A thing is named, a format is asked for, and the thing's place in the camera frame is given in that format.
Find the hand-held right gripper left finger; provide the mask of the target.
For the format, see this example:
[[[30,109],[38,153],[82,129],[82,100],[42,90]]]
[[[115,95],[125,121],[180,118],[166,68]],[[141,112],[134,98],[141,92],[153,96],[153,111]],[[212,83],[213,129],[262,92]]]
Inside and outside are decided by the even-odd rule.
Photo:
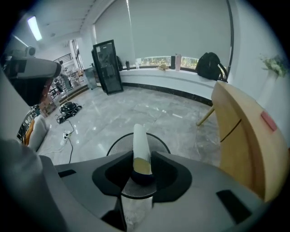
[[[133,152],[53,165],[40,156],[45,183],[63,226],[54,232],[125,232],[121,192],[132,169]]]

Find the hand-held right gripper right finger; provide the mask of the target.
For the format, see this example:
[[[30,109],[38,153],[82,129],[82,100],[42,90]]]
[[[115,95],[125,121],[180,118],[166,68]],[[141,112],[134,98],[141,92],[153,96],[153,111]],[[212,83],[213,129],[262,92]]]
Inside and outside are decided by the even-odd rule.
[[[247,232],[263,201],[219,168],[154,152],[156,191],[134,232]]]

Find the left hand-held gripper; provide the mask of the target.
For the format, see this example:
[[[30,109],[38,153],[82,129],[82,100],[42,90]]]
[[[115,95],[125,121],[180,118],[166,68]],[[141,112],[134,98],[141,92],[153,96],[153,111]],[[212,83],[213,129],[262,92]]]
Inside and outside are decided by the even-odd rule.
[[[34,56],[36,49],[10,49],[4,53],[4,74],[29,106],[43,102],[55,77],[61,72],[57,62]]]

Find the small white packet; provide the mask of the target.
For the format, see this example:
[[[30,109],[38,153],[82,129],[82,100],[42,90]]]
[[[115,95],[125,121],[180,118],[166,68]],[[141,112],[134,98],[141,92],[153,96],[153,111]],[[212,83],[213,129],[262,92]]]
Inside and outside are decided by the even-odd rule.
[[[147,133],[140,124],[135,124],[133,131],[133,170],[144,175],[152,174]]]

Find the pink round object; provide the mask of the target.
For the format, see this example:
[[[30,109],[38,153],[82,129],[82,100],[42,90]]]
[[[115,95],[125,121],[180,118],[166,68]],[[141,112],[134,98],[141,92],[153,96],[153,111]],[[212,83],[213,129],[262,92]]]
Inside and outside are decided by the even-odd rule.
[[[261,117],[272,131],[277,130],[277,125],[276,125],[275,121],[272,119],[272,117],[266,111],[263,111],[261,113]]]

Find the oval wooden table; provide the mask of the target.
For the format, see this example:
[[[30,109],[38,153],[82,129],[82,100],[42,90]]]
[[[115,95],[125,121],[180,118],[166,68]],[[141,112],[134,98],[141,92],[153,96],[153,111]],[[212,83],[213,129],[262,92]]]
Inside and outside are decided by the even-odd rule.
[[[265,111],[255,99],[225,82],[216,82],[213,112],[221,145],[220,169],[248,187],[265,202],[281,192],[290,172],[290,153],[279,128],[272,131],[261,117]]]

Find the white ceiling light bar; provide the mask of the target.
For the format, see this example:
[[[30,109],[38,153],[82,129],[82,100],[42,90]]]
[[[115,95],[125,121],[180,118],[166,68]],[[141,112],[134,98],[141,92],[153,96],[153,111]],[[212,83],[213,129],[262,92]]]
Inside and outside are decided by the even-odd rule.
[[[35,16],[30,17],[29,19],[27,19],[27,22],[36,41],[40,41],[42,39],[42,35],[40,33],[36,17]]]

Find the black round device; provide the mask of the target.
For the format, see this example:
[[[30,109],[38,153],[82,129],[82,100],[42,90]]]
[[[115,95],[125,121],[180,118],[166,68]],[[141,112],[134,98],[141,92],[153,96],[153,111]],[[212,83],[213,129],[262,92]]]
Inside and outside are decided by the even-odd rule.
[[[60,106],[59,111],[64,117],[68,118],[76,115],[78,111],[81,109],[82,109],[81,105],[68,101]]]

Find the white power strip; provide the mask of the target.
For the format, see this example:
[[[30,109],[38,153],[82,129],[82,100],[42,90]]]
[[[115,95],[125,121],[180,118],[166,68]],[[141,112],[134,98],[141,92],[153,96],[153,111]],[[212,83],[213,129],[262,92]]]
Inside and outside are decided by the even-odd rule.
[[[70,138],[71,134],[72,134],[72,132],[69,130],[64,131],[63,138],[61,139],[61,142],[60,142],[61,146],[64,146],[66,144],[66,142]]]

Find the black glass-door cabinet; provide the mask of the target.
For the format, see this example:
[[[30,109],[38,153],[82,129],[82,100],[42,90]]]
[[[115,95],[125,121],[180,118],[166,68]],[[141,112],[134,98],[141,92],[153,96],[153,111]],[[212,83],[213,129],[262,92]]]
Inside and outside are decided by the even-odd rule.
[[[103,91],[107,95],[123,92],[114,41],[93,45],[92,58]]]

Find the grey padded seat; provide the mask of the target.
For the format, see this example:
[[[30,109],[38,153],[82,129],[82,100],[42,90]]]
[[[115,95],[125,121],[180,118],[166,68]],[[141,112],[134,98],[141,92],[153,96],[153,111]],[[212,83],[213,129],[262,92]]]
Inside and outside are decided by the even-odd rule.
[[[35,117],[33,130],[30,134],[28,147],[37,151],[48,133],[48,126],[42,115]]]

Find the orange padded seat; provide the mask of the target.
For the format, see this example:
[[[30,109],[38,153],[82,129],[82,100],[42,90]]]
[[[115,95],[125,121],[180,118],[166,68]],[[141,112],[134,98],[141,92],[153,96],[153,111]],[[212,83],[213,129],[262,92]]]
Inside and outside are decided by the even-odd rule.
[[[24,141],[23,143],[28,146],[29,145],[29,139],[30,139],[30,136],[32,134],[32,131],[34,129],[34,124],[35,124],[35,120],[33,119],[29,125],[29,128],[28,130],[26,131],[25,135],[24,135]]]

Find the grey roller blind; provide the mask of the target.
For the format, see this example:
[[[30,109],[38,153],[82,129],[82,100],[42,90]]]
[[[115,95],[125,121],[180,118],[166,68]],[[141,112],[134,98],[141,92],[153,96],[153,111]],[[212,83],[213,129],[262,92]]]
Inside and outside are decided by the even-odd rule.
[[[97,43],[113,40],[122,62],[135,63],[131,23],[126,0],[116,0],[95,23]]]
[[[129,0],[136,58],[200,58],[213,52],[222,64],[230,56],[231,28],[226,0]]]

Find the window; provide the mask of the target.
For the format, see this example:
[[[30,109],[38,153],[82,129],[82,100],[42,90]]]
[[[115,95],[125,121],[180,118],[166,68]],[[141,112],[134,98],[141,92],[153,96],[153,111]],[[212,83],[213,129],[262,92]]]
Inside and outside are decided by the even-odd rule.
[[[171,56],[137,58],[136,61],[139,63],[140,67],[159,66],[162,64],[170,66]],[[198,58],[182,57],[181,67],[195,69],[198,61]]]

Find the white window ledge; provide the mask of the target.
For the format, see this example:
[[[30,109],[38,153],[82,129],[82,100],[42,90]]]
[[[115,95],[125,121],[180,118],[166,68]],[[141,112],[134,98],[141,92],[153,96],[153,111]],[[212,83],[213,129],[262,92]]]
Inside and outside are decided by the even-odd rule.
[[[211,94],[216,82],[195,72],[141,68],[123,70],[120,75],[124,86],[155,90],[213,105]]]

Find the white vase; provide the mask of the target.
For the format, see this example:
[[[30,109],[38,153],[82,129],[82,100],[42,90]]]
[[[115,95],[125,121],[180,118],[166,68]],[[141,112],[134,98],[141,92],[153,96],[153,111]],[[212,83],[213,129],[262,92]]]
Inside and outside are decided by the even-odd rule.
[[[278,80],[279,76],[276,72],[269,70],[263,88],[261,90],[260,96],[257,100],[258,104],[266,109],[267,104],[270,100],[270,97],[274,91],[274,87]]]

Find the black backpack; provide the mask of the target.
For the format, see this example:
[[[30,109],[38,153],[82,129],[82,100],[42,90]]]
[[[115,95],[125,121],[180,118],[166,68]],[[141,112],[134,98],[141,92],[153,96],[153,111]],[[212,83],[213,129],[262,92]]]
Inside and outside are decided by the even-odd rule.
[[[206,79],[227,82],[228,73],[219,57],[212,52],[205,53],[195,68],[196,73]]]

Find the white and purple flowers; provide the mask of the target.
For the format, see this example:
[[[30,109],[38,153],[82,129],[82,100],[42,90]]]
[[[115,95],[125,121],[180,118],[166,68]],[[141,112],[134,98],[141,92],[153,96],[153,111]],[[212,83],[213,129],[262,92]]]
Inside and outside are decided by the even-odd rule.
[[[279,55],[272,58],[268,58],[261,55],[260,60],[263,62],[264,70],[273,71],[279,77],[285,77],[290,72],[290,67],[285,59],[282,59]]]

